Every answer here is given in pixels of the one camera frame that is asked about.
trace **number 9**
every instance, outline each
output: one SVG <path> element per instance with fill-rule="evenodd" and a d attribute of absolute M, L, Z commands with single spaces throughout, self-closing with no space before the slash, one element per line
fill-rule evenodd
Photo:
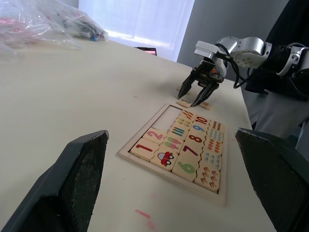
<path fill-rule="evenodd" d="M 201 128 L 201 127 L 199 127 L 199 126 L 197 126 L 197 125 L 193 125 L 193 128 L 194 128 L 195 130 L 197 130 L 197 131 L 203 131 L 203 132 L 205 132 L 205 130 L 204 130 L 203 128 Z"/>

